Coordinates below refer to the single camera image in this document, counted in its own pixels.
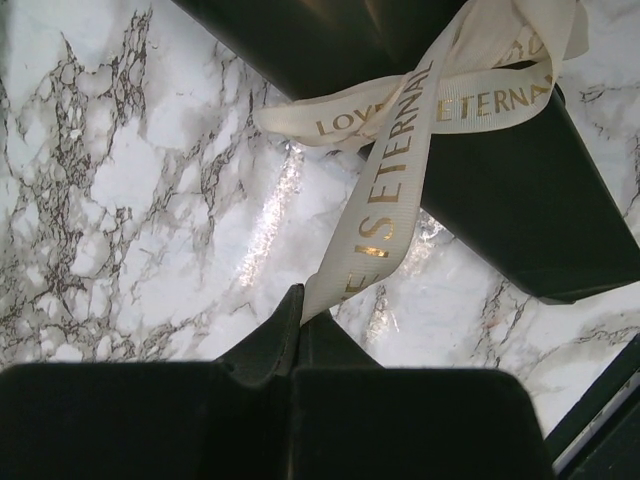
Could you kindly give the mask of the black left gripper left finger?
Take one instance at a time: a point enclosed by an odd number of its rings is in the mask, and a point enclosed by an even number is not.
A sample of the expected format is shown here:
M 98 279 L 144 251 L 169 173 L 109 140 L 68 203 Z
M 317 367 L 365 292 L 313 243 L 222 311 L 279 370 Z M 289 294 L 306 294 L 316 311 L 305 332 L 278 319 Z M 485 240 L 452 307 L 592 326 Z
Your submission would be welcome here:
M 304 286 L 291 286 L 272 315 L 215 365 L 243 388 L 261 389 L 286 377 L 297 355 L 303 299 Z

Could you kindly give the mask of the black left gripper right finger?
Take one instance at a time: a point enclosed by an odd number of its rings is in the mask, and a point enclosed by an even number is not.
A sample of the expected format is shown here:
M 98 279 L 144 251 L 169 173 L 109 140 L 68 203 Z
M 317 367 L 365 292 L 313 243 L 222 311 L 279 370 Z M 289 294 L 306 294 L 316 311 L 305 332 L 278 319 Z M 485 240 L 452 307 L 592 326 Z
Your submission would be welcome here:
M 297 370 L 382 369 L 325 310 L 299 331 Z

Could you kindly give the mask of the black wrapping paper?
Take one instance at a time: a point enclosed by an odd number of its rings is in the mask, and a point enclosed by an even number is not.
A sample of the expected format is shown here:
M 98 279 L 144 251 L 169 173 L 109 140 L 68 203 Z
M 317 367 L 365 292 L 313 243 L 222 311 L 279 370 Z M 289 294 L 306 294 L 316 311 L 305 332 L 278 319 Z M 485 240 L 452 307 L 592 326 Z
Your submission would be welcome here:
M 293 100 L 403 74 L 457 1 L 184 1 Z M 639 248 L 560 90 L 533 119 L 432 138 L 421 205 L 515 286 L 572 303 L 636 282 Z

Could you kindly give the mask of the cream ribbon gold text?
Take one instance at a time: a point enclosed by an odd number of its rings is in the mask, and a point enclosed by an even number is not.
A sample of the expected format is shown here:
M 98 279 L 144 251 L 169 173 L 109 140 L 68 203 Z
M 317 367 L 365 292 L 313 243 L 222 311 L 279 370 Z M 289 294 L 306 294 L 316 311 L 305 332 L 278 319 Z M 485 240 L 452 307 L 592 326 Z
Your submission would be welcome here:
M 404 260 L 418 216 L 431 138 L 510 128 L 548 104 L 565 60 L 588 48 L 577 1 L 469 1 L 403 75 L 256 111 L 263 130 L 306 146 L 371 153 L 301 318 L 355 296 Z

